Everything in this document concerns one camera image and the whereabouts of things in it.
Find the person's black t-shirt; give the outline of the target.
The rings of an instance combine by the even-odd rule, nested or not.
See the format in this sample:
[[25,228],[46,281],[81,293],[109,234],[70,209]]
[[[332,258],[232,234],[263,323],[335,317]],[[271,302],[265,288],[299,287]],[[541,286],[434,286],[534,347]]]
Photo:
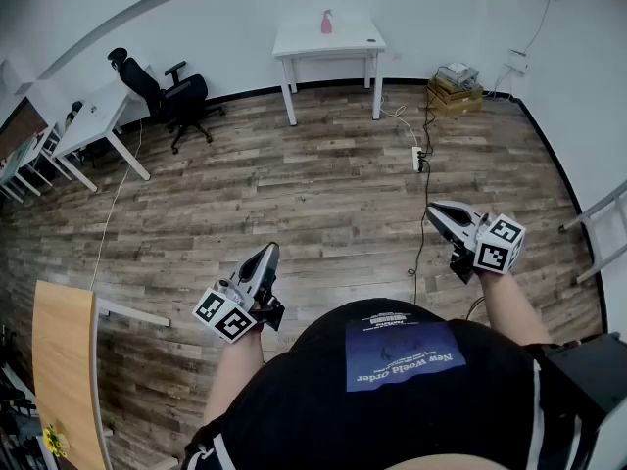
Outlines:
[[479,323],[372,299],[315,321],[185,450],[184,470],[385,470],[427,456],[570,470],[527,347]]

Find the person's left forearm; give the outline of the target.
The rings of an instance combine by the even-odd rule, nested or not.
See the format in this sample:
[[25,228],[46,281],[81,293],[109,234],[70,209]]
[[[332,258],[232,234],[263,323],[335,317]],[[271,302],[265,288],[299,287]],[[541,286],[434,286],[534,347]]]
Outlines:
[[205,407],[205,424],[223,415],[265,364],[262,329],[258,324],[233,344],[224,344]]

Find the grey device box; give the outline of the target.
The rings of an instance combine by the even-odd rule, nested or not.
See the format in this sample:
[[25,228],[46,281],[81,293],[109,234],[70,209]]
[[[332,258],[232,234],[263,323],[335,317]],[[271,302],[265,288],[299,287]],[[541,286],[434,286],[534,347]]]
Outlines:
[[461,73],[454,73],[447,69],[447,65],[439,67],[436,72],[437,77],[445,79],[456,86],[472,86],[477,82],[478,75],[479,71],[472,67],[468,67],[467,70]]

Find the cluttered equipment rack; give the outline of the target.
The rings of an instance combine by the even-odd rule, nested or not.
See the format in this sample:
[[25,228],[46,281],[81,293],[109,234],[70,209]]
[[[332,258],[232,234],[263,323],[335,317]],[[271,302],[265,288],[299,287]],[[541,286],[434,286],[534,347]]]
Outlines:
[[35,405],[3,370],[13,336],[0,328],[0,470],[47,470],[37,440],[41,428],[33,415]]

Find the white table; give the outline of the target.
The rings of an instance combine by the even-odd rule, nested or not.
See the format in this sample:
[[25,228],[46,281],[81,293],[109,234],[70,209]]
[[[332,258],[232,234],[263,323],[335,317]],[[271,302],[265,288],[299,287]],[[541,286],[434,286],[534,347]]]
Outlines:
[[[279,28],[272,56],[280,71],[280,88],[289,124],[297,119],[292,95],[297,92],[295,62],[308,59],[361,59],[363,61],[363,85],[373,87],[372,118],[380,119],[383,76],[381,60],[387,45],[375,24],[368,19],[341,20],[332,23],[333,32],[322,34],[320,25],[310,23],[283,25]],[[366,40],[373,38],[376,43]]]

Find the yellow flowers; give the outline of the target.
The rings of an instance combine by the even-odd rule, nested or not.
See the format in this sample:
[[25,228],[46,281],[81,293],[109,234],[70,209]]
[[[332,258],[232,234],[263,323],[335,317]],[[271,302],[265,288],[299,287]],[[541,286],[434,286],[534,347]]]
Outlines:
[[51,424],[43,428],[44,445],[55,457],[66,458],[70,444],[65,435],[58,433]]

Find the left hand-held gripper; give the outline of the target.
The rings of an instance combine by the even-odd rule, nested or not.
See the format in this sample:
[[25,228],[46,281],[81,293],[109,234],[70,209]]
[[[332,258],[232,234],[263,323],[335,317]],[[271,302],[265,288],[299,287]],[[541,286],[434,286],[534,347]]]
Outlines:
[[271,291],[279,258],[279,246],[266,244],[241,261],[229,279],[220,279],[209,288],[193,316],[228,344],[259,325],[277,330],[285,311]]

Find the white metal chair frame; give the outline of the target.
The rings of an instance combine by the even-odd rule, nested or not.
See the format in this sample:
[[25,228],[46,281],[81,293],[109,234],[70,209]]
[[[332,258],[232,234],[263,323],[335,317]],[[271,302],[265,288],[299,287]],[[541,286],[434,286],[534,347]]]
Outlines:
[[603,268],[627,253],[627,179],[598,202],[563,223],[563,234],[581,226],[589,240],[592,266],[577,275],[576,284],[583,284]]

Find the black worn equipment box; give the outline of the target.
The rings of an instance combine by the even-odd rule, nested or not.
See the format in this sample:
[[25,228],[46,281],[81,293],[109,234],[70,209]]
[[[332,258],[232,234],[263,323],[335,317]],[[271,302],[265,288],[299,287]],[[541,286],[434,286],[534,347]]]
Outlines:
[[538,361],[566,407],[595,429],[627,400],[627,343],[617,332],[542,345]]

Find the person's right forearm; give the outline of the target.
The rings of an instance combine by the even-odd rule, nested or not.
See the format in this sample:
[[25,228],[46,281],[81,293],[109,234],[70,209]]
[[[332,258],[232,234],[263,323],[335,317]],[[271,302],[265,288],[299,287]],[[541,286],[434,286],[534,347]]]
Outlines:
[[511,274],[479,273],[491,327],[520,346],[550,344],[553,340],[539,314]]

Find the brown wooden board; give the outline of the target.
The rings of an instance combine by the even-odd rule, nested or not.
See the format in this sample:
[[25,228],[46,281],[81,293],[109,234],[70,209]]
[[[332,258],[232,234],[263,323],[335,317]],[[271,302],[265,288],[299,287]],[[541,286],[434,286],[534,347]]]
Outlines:
[[0,127],[0,161],[6,160],[26,139],[46,127],[44,117],[24,97]]

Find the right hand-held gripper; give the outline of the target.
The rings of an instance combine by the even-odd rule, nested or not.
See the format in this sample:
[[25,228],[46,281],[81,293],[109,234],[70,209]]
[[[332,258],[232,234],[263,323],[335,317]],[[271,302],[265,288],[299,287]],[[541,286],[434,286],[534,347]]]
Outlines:
[[450,268],[464,283],[480,272],[507,274],[522,251],[525,227],[504,214],[492,218],[465,203],[435,201],[426,215],[455,245]]

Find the black office chair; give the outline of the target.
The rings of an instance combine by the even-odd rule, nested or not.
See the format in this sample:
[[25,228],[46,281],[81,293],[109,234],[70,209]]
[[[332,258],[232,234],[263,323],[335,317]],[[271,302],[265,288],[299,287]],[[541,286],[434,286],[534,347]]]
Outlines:
[[204,77],[194,74],[179,78],[178,71],[186,65],[185,61],[166,70],[165,76],[172,77],[173,85],[163,89],[124,48],[114,49],[107,59],[122,83],[146,102],[149,114],[156,122],[163,124],[170,133],[178,128],[170,145],[174,155],[178,153],[180,138],[189,127],[204,135],[207,143],[213,142],[213,136],[201,126],[200,121],[214,113],[223,117],[225,109],[222,106],[206,105],[208,86]]

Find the white desk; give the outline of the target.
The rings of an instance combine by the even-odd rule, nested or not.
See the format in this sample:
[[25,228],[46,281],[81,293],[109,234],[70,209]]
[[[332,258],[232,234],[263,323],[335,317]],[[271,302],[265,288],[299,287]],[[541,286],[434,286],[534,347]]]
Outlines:
[[7,163],[0,168],[0,193],[10,200],[22,204],[24,202],[23,196],[25,195],[25,191],[18,185],[18,183],[21,183],[25,189],[36,196],[40,196],[40,191],[25,178],[24,173],[26,171],[34,174],[49,187],[52,187],[52,182],[35,168],[40,157],[43,157],[67,180],[72,180],[58,161],[52,157],[51,148],[55,147],[59,141],[60,136],[56,124],[47,126],[42,131],[36,132],[29,139],[24,141],[22,145],[10,155]]
[[140,100],[140,97],[137,94],[132,94],[130,89],[119,79],[93,92],[87,97],[81,110],[52,153],[52,158],[65,166],[91,192],[96,192],[97,186],[70,163],[67,155],[103,138],[113,145],[130,167],[145,181],[151,178],[150,173],[114,133],[114,128],[118,125],[128,103],[135,102],[146,108],[146,104]]

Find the white wall socket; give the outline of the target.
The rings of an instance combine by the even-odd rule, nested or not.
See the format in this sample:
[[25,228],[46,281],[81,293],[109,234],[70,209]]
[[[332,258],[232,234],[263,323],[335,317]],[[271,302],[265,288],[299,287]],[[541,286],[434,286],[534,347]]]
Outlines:
[[524,77],[529,65],[529,56],[526,52],[508,49],[504,66],[507,71],[517,76]]

